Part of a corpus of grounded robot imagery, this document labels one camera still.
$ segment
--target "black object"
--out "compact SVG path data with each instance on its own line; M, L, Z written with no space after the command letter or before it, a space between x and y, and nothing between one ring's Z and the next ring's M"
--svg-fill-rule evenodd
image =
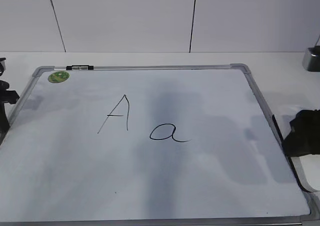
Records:
M0 58L0 76L5 71L5 57ZM7 90L10 87L9 83L0 80L0 133L6 133L9 128L9 122L5 111L5 103L14 105L20 98L16 91Z
M302 65L307 71L320 72L320 45L306 49Z
M5 57L0 57L0 76L4 73L6 67L5 67Z
M70 65L65 68L66 70L94 70L92 65Z
M290 126L291 132L282 142L286 156L320 155L320 110L301 110Z

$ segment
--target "whiteboard frame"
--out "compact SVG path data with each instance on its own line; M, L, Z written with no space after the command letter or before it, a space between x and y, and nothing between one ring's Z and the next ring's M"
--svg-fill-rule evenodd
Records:
M262 93L260 92L255 80L252 77L249 67L242 63L228 65L179 65L179 66L100 66L94 67L94 71L128 71L128 70L241 70L267 120L279 147L281 147L281 137L273 121L273 114L267 105ZM44 72L67 70L66 67L41 66L32 74L27 87L21 94L20 100L8 117L10 125L15 121L27 98L37 84L39 77ZM5 134L0 136L0 144L5 138ZM192 218L192 219L135 219L135 220L100 220L100 221L34 221L34 222L0 222L0 226L298 226L298 225L320 225L320 199L312 192L300 187L310 208L310 214L301 216L284 217L241 217L241 218Z

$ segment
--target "black stand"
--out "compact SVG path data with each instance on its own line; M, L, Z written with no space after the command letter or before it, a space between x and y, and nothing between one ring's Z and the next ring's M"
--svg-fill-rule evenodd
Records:
M4 73L5 57L0 58L0 76ZM9 122L5 111L5 103L14 105L20 98L16 91L7 90L10 87L9 83L0 80L0 133L5 134L9 128Z

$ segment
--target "black clamp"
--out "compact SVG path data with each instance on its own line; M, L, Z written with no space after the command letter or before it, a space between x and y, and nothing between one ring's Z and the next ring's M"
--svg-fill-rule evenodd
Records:
M291 132L282 142L286 156L320 155L320 110L301 110L290 126Z
M6 60L5 57L0 58L0 76L6 70L5 60ZM15 90L7 90L9 89L9 87L10 85L8 82L0 80L0 133L1 134L6 133L10 128L6 111L5 111L5 103L14 105L17 103L18 99L20 98Z

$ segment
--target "black marker writing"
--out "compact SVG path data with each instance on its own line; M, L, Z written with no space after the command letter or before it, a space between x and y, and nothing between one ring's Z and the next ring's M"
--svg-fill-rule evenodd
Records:
M123 115L113 115L113 111L118 107L118 105L121 103L122 100L126 100L127 104L128 104L128 111L126 113L126 130L128 131L128 119L129 119L129 111L130 111L130 103L129 100L127 98L127 96L124 94L123 97L120 99L120 101L116 104L116 106L111 110L111 112L109 114L106 115L106 118L103 122L103 124L101 125L98 134L100 133L101 129L103 128L103 126L105 125L105 123L107 122L109 117L121 117Z
M156 131L157 128L159 128L161 126L165 126L165 125L171 125L173 127L171 135L169 135L168 137L164 137L164 138L154 138L154 137L152 137L152 134L154 133L154 131ZM152 130L152 132L150 133L149 138L151 140L166 140L166 139L172 138L174 141L176 141L178 143L185 143L185 142L189 142L190 141L190 140L186 140L186 141L176 140L175 137L174 137L176 130L177 130L177 127L174 124L172 124L172 123L163 123L163 124L158 125L157 127L155 127Z

